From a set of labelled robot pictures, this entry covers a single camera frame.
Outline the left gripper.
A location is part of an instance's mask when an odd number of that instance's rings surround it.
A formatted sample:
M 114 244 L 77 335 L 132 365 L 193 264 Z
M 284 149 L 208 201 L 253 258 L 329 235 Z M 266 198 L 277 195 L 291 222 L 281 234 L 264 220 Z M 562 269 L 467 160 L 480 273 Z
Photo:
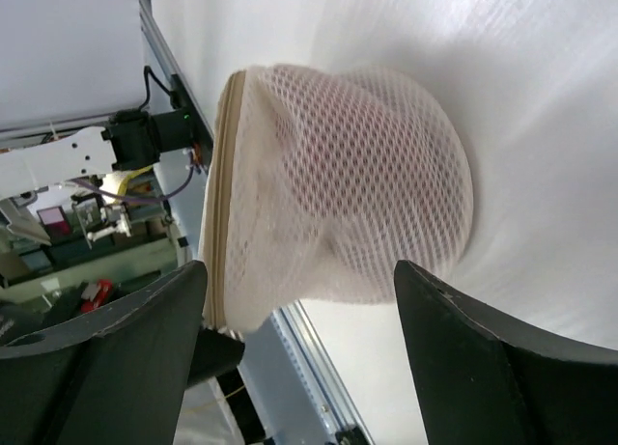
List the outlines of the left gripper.
M 92 312 L 107 303 L 114 293 L 114 285 L 106 279 L 82 283 L 60 292 L 46 310 L 1 302 L 1 346 L 30 333 L 66 322 Z

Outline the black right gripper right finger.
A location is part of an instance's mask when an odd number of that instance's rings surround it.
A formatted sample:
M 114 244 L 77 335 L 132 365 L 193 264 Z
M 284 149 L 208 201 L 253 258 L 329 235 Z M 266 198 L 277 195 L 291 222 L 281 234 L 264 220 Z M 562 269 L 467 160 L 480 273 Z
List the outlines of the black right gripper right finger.
M 408 261 L 394 285 L 429 443 L 616 443 L 615 350 L 518 320 Z

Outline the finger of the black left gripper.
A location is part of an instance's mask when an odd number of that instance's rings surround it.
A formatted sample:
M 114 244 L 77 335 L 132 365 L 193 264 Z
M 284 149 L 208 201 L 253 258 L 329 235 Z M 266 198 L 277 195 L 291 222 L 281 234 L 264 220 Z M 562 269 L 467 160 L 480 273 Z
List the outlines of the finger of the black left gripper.
M 202 328 L 197 335 L 187 386 L 193 387 L 231 372 L 239 365 L 244 351 L 244 342 L 216 330 Z

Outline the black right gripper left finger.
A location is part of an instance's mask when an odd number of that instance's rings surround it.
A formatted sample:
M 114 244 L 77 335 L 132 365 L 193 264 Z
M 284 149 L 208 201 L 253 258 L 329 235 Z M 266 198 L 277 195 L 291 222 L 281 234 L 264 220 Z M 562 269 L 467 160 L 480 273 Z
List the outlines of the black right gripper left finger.
M 2 443 L 172 443 L 206 286 L 190 262 L 3 347 Z

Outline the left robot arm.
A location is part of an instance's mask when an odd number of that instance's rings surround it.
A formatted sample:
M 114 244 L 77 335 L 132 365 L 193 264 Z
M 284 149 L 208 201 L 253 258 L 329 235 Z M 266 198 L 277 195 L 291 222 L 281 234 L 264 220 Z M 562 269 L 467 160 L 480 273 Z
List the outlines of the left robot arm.
M 151 115 L 121 111 L 109 123 L 87 126 L 57 141 L 1 154 L 1 224 L 15 236 L 48 244 L 49 233 L 15 200 L 51 185 L 156 164 L 163 153 L 188 149 L 189 174 L 211 155 L 212 138 L 186 107 Z

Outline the aluminium front rail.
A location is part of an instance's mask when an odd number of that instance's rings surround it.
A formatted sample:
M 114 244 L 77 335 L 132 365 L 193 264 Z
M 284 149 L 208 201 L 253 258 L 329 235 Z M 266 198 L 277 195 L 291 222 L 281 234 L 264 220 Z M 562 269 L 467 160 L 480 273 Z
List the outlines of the aluminium front rail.
M 225 341 L 244 344 L 239 375 L 275 443 L 370 444 L 368 428 L 297 300 L 288 270 L 295 252 L 279 243 L 260 215 L 262 180 L 250 164 L 268 155 L 272 143 L 260 143 L 263 130 L 252 126 L 270 120 L 251 112 L 257 101 L 249 94 L 252 83 L 239 75 L 227 84 L 216 123 L 209 124 L 203 112 L 196 116 L 200 143 L 231 145 L 214 158 L 218 166 L 211 173 L 222 173 L 229 163 L 241 182 L 224 205 L 204 208 L 217 224 L 199 250 L 213 248 L 209 281 L 224 291 L 217 300 L 222 310 L 210 307 L 207 321 Z

